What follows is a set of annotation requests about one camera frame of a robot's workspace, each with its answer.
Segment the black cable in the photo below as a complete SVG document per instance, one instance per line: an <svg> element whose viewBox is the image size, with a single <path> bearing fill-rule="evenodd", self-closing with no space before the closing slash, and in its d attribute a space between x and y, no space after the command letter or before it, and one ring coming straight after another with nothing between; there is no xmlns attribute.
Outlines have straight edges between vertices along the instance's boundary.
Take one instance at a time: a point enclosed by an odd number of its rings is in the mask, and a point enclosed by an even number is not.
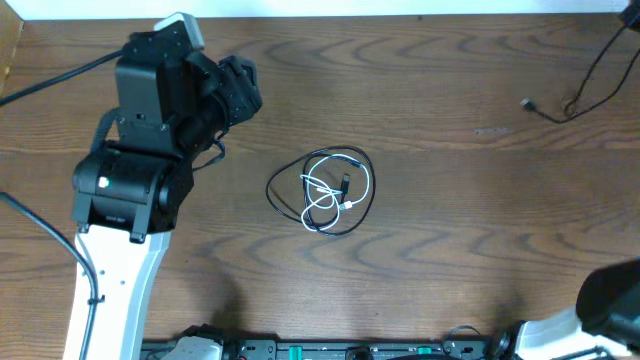
<svg viewBox="0 0 640 360"><path fill-rule="evenodd" d="M105 55L105 56L101 57L98 60L95 60L95 61L90 62L90 63L88 63L88 64L86 64L84 66L81 66L81 67L79 67L79 68L77 68L75 70L71 70L68 73L62 74L60 76L56 76L53 79L49 79L49 80L43 81L43 82L41 82L39 84L30 86L30 87L28 87L28 88L26 88L24 90L20 90L20 91L18 91L16 93L13 93L13 94L9 95L9 96L3 97L2 99L0 99L0 107L4 106L4 105L6 105L6 104L8 104L8 103L10 103L12 101L18 100L23 96L27 96L27 95L33 94L36 91L40 91L42 89L48 88L49 86L61 83L61 82L65 81L65 80L69 80L69 79L71 79L72 77L74 77L76 75L80 75L80 74L82 74L82 73L84 73L84 72L86 72L88 70L93 69L94 67L96 67L98 65L104 64L107 61L113 60L113 59L115 59L115 58L117 58L117 57L119 57L121 55L122 55L122 50L118 50L118 51L113 52L111 54Z"/></svg>
<svg viewBox="0 0 640 360"><path fill-rule="evenodd" d="M220 162L222 159L224 159L225 155L227 154L227 150L224 146L224 143L221 141L222 137L225 135L226 133L223 132L220 134L220 136L218 136L217 138L214 138L213 140L211 140L211 144L209 144L209 146L207 147L207 149L209 147L211 147L211 145L215 145L218 147L218 149L220 149L220 154L216 155L213 159L207 161L204 165L202 166L198 166L193 168L193 172L196 172L198 170L202 170L204 168L206 168L207 166L211 166L217 162Z"/></svg>
<svg viewBox="0 0 640 360"><path fill-rule="evenodd" d="M640 49L638 49L636 51L636 53L634 54L633 58L631 59L631 61L629 62L629 66L627 67L627 70L625 71L624 75L622 76L622 79L620 80L620 82L618 83L618 86L615 88L615 90L613 90L613 92L611 94L609 94L607 97L605 97L604 99L598 101L597 103L595 103L594 105L589 106L588 108L586 108L585 110L582 110L580 112L574 112L571 111L570 108L572 108L580 99L580 97L582 96L582 93L584 91L584 88L586 87L587 82L589 81L589 79L591 78L591 75L593 74L593 71L596 68L596 65L598 65L598 63L600 62L600 60L602 59L602 57L604 56L604 54L609 50L609 48L611 47L611 45L613 45L613 43L618 39L618 37L624 32L624 30L626 30L629 27L629 24L627 23L625 25L623 25L616 33L615 35L613 35L613 37L609 40L609 42L607 43L607 45L605 45L605 47L600 51L600 53L598 54L598 56L596 57L595 61L591 64L591 66L589 67L589 70L587 71L587 75L584 77L584 79L582 80L582 83L580 84L580 88L576 94L576 96L574 96L574 98L569 101L569 103L567 103L567 105L565 105L564 107L564 113L565 113L565 118L564 119L556 119L553 116L538 110L538 107L536 106L536 104L531 101L530 99L524 99L520 104L522 105L522 107L529 112L535 113L539 116L541 116L542 118L549 120L553 123L556 124L566 124L570 121L573 121L577 118L579 118L580 116L587 114L591 111L593 111L594 109L596 109L597 107L603 105L604 103L606 103L607 101L611 100L614 96L616 96L616 94L618 94L618 92L620 91L620 89L622 89L622 86L624 85L625 81L627 80L627 78L629 77L629 74L631 73L631 70L633 69L633 66L635 65L636 60L638 59L638 56L640 56Z"/></svg>
<svg viewBox="0 0 640 360"><path fill-rule="evenodd" d="M46 222L43 218L36 215L28 207L21 204L18 200L13 198L6 192L0 192L0 199L5 201L9 206L14 208L22 215L29 218L31 221L39 225L46 232L51 234L58 242L64 246L64 248L76 259L76 261L82 266L82 269L89 278L89 285L91 287L91 297L89 298L89 315L87 316L87 325L84 330L84 338L82 339L82 347L80 348L80 360L87 358L87 352L89 350L89 342L91 340L91 332L93 331L93 323L96 318L96 307L98 303L104 301L104 298L98 298L98 279L91 265L87 260L71 245L71 243L62 235L56 228Z"/></svg>
<svg viewBox="0 0 640 360"><path fill-rule="evenodd" d="M307 161L304 162L304 165L302 166L302 173L303 174L307 174L307 166L309 166L309 162L311 162L311 160L317 158L317 157L329 157L331 156L331 154L315 154L313 156L310 156ZM341 157L336 157L334 158L336 160L341 160L341 161L345 161L345 162L349 162L349 160L345 159L345 158L341 158ZM306 208L307 206L309 206L309 198L307 197L307 182L305 181L305 179L301 179L302 180L302 196L304 197L304 207ZM309 227L315 229L316 231L319 228L323 228L329 224L331 224L332 222L334 222L336 220L336 217L338 217L338 213L336 212L335 215L333 215L333 217L324 222L324 223L317 223L313 220L313 217L311 216L311 210L307 211L307 219L309 220Z"/></svg>
<svg viewBox="0 0 640 360"><path fill-rule="evenodd" d="M571 101L569 101L567 103L567 105L564 106L564 114L565 114L565 116L570 117L575 113L575 111L570 111L569 108L572 107L573 105L575 105L578 102L578 100L580 100L580 97L582 96L582 92L584 91L584 88L587 85L587 82L589 82L589 79L591 79L591 75L593 74L593 71L596 69L596 66L598 65L600 60L602 60L602 57L607 52L607 50L609 50L611 45L613 45L613 43L627 29L627 27L628 26L625 24L620 29L618 29L618 31L615 33L615 35L613 35L613 37L611 39L609 39L609 42L607 43L607 45L605 45L604 48L602 48L602 50L600 50L600 53L598 54L596 59L593 61L593 63L589 67L589 70L587 71L587 75L582 80L582 83L580 84L580 88L578 89L578 92L576 93L576 96L574 96L573 99L571 99Z"/></svg>
<svg viewBox="0 0 640 360"><path fill-rule="evenodd" d="M321 224L316 224L316 223L309 223L309 227L313 228L314 230L316 230L318 233L322 234L322 235L326 235L326 236L340 236L340 235L344 235L347 233L350 233L351 231L355 230L358 226L360 226L360 224L362 224L362 222L364 221L364 219L367 217L367 214L369 213L369 210L371 209L371 205L373 204L373 199L376 195L376 174L375 174L375 170L373 169L373 164L371 163L371 159L369 158L369 156L362 151L361 149L355 147L355 146L349 146L349 145L341 145L341 146L329 146L326 148L322 148L322 149L318 149L315 151L312 151L306 155L303 155L301 157L299 157L298 159L288 163L287 165L281 167L280 169L278 169L273 175L271 175L271 177L269 178L269 180L267 181L267 185L265 187L265 195L267 196L267 200L269 201L269 204L271 204L271 206L282 216L284 216L285 218L295 221L297 223L301 223L302 221L300 219L297 219L287 213L285 213L284 211L282 211L271 199L271 196L269 195L269 188L271 187L271 182L283 171L289 169L290 167L294 166L295 164L299 163L300 161L303 160L307 160L309 158L312 157L317 157L316 155L325 153L327 151L332 151L332 150L350 150L353 151L357 154L359 154L360 156L362 156L362 158L364 158L365 162L366 162L366 166L369 167L369 169L371 170L371 198L369 199L369 203L367 204L367 207L364 211L364 214L362 214L362 217L358 220L358 222L355 223L355 225L353 225L352 227L343 230L343 231L338 231L338 232L328 232L328 231L324 231L324 230L320 230Z"/></svg>

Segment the brown wooden surface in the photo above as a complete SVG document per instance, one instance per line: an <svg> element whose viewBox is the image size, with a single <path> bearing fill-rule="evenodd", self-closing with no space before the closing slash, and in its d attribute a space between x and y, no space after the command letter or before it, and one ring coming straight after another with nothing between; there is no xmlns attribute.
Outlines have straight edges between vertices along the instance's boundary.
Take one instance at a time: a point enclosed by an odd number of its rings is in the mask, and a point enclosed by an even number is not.
<svg viewBox="0 0 640 360"><path fill-rule="evenodd" d="M0 95L11 69L11 60L13 60L21 30L22 19L4 0L0 0Z"/></svg>
<svg viewBox="0 0 640 360"><path fill-rule="evenodd" d="M93 60L152 21L31 22L7 93ZM640 253L639 74L610 104L556 126L619 26L613 15L200 20L214 59L256 62L260 113L196 175L162 263L146 336L192 324L283 338L483 332L575 302L595 268ZM625 34L582 105L608 93L638 46ZM114 64L0 110L0 188L69 237L71 174L117 105ZM352 144L378 177L365 223L325 238L267 203L272 172ZM283 196L296 174L276 184ZM0 357L58 358L74 264L0 207Z"/></svg>

